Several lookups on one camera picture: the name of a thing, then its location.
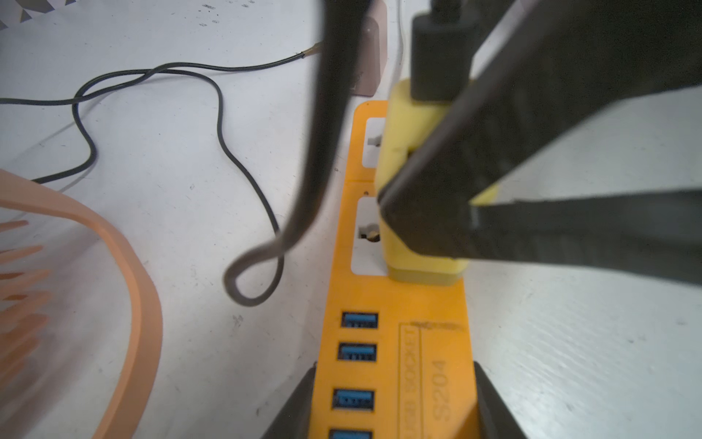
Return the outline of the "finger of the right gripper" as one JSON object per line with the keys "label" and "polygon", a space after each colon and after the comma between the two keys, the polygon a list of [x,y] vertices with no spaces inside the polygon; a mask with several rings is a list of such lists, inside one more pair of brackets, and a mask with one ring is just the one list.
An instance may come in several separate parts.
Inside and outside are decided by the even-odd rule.
{"label": "finger of the right gripper", "polygon": [[698,1],[541,1],[381,190],[414,252],[469,256],[472,199],[619,100],[701,82]]}
{"label": "finger of the right gripper", "polygon": [[701,192],[519,201],[469,210],[472,259],[701,283]]}

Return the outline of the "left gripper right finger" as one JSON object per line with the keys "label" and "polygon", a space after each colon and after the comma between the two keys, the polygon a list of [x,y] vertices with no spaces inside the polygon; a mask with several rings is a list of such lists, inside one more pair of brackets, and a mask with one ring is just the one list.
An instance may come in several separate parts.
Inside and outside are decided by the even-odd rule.
{"label": "left gripper right finger", "polygon": [[479,362],[473,363],[482,439],[527,439]]}

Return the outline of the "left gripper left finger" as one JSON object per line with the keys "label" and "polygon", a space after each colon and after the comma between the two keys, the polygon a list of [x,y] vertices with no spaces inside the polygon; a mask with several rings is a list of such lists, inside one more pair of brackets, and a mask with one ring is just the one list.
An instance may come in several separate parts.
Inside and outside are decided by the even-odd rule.
{"label": "left gripper left finger", "polygon": [[307,439],[315,377],[316,364],[303,375],[283,408],[261,437],[262,439]]}

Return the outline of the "orange power strip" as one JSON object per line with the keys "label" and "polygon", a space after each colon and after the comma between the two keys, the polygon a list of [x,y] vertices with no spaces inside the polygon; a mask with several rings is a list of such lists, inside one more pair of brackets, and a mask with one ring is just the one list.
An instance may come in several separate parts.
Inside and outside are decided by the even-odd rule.
{"label": "orange power strip", "polygon": [[383,272],[367,130],[383,101],[353,116],[309,435],[477,438],[481,435],[464,286],[399,283]]}

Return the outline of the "pink USB charger plug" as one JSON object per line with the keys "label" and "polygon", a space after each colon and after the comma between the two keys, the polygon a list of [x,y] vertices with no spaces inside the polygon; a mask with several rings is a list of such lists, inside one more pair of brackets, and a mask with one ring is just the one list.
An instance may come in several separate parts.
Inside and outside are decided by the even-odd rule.
{"label": "pink USB charger plug", "polygon": [[373,97],[388,62],[388,8],[383,0],[373,1],[360,35],[358,60],[351,94]]}

